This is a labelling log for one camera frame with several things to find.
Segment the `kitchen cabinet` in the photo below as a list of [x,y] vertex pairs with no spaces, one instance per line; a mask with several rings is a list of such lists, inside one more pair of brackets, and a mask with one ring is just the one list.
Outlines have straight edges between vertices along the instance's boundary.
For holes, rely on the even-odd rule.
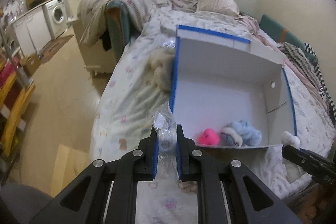
[[25,56],[39,53],[51,40],[42,7],[27,13],[13,23],[14,34]]

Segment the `bed sheet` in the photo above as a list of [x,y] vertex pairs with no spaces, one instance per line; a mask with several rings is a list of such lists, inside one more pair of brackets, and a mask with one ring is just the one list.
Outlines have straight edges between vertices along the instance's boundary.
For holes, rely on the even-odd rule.
[[[92,129],[91,160],[120,159],[136,149],[142,138],[149,136],[152,115],[169,95],[151,81],[152,72],[147,68],[147,60],[150,52],[174,39],[177,24],[226,32],[247,38],[251,43],[261,43],[244,24],[225,15],[210,12],[187,14],[167,7],[152,7],[151,20],[145,24],[137,40],[126,46],[102,95]],[[301,147],[327,156],[335,128],[325,110],[318,106],[293,71],[285,66],[285,72],[293,96]],[[280,146],[252,151],[233,150],[231,158],[240,159],[282,199],[298,193],[311,182],[308,174],[293,183],[288,182]],[[136,214],[139,224],[197,223],[196,194],[183,193],[164,172],[160,171],[154,182],[139,183],[138,198],[141,199]]]

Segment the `small cardboard box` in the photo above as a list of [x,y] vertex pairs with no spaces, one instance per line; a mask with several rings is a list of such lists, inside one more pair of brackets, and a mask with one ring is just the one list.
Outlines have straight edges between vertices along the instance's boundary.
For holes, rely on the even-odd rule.
[[185,137],[196,142],[206,128],[220,132],[241,119],[262,132],[258,147],[281,145],[284,131],[296,135],[284,54],[194,27],[180,25],[176,36],[169,105]]
[[41,65],[41,60],[38,58],[37,54],[31,54],[20,60],[20,64],[23,67],[25,73],[28,77],[32,77],[38,67]]

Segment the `pink ball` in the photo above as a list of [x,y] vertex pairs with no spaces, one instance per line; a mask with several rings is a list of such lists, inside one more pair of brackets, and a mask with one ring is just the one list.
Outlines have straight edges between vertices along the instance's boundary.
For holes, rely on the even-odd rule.
[[218,145],[220,137],[212,128],[207,128],[204,133],[199,137],[198,143],[203,145]]

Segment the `silver screw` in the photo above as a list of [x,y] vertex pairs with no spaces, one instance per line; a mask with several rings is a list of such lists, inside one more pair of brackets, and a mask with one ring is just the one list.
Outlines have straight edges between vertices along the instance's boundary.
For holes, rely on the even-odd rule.
[[142,150],[136,149],[132,152],[133,156],[140,157],[142,155]]
[[239,160],[233,160],[233,161],[231,162],[231,165],[232,165],[233,167],[240,167],[240,166],[242,165],[242,163],[241,163]]
[[102,160],[95,160],[93,162],[94,167],[101,167],[101,166],[103,166],[103,164],[104,164],[104,162]]
[[196,149],[196,150],[193,150],[193,151],[191,152],[191,154],[193,154],[195,157],[199,157],[199,156],[202,155],[202,151]]

